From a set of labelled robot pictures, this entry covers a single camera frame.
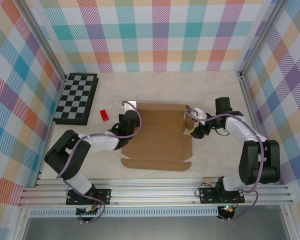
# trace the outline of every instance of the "red block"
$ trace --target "red block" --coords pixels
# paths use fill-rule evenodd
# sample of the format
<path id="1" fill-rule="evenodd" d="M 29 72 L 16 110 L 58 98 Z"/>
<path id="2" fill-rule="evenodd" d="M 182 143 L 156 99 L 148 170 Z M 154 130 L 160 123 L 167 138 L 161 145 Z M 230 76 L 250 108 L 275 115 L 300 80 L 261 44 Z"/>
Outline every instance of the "red block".
<path id="1" fill-rule="evenodd" d="M 107 115 L 107 112 L 106 112 L 106 110 L 101 110 L 100 111 L 100 114 L 101 114 L 101 117 L 102 117 L 102 120 L 103 121 L 107 121 L 107 120 L 109 120 L 109 117 L 108 117 L 108 115 Z"/>

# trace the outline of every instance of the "black and white chessboard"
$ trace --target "black and white chessboard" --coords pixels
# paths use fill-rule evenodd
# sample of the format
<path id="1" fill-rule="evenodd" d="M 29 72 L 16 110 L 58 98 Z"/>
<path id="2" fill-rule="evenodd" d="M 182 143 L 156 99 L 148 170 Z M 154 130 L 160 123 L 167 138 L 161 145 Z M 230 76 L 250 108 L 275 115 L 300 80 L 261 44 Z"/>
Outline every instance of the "black and white chessboard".
<path id="1" fill-rule="evenodd" d="M 55 124 L 87 125 L 98 80 L 97 74 L 70 73 L 54 114 Z"/>

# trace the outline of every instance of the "chessboard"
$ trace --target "chessboard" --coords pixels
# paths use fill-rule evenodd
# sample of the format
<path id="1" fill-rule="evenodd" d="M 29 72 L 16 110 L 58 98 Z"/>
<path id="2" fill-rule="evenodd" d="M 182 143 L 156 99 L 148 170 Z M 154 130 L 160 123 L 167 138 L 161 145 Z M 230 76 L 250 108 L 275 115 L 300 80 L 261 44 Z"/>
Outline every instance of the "chessboard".
<path id="1" fill-rule="evenodd" d="M 69 74 L 54 114 L 55 124 L 87 125 L 98 80 L 97 74 Z"/>

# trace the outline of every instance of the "flattened cardboard box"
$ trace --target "flattened cardboard box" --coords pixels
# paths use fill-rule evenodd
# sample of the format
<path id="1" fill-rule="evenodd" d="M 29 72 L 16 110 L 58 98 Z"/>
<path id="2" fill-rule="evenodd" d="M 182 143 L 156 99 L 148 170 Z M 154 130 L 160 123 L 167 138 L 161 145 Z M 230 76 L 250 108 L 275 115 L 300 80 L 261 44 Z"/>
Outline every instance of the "flattened cardboard box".
<path id="1" fill-rule="evenodd" d="M 140 132 L 122 148 L 122 164 L 129 169 L 183 172 L 191 167 L 185 160 L 192 157 L 190 135 L 194 120 L 185 112 L 185 104 L 137 103 L 142 118 Z"/>

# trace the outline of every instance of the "metal rail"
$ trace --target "metal rail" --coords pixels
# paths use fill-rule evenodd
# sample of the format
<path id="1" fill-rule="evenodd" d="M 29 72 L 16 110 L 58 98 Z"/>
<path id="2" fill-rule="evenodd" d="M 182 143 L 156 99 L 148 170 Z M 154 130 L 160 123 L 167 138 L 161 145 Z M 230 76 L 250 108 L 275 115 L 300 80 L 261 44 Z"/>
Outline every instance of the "metal rail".
<path id="1" fill-rule="evenodd" d="M 224 204 L 200 204 L 195 190 L 203 178 L 173 179 L 92 179 L 97 189 L 112 189 L 111 202 L 107 207 L 184 207 L 222 206 Z M 61 180 L 38 180 L 33 188 L 25 188 L 19 206 L 22 208 L 73 208 L 66 205 L 67 186 Z M 289 205 L 292 196 L 286 185 L 259 185 L 257 205 Z M 254 193 L 245 194 L 245 203 L 251 205 Z"/>

